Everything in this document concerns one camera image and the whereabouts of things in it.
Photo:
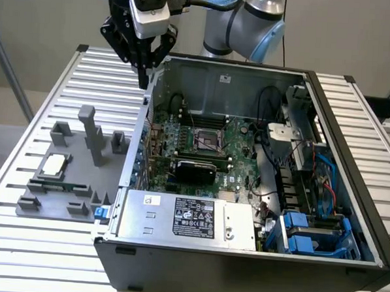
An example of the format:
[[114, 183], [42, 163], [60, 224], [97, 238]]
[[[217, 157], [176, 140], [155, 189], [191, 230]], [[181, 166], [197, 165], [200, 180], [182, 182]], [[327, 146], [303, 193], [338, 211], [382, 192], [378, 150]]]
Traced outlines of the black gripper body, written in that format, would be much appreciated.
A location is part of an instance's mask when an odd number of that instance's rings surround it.
[[130, 0], [107, 1], [110, 16], [101, 27], [102, 36], [107, 41], [125, 41], [127, 44], [138, 44], [139, 40], [132, 21]]

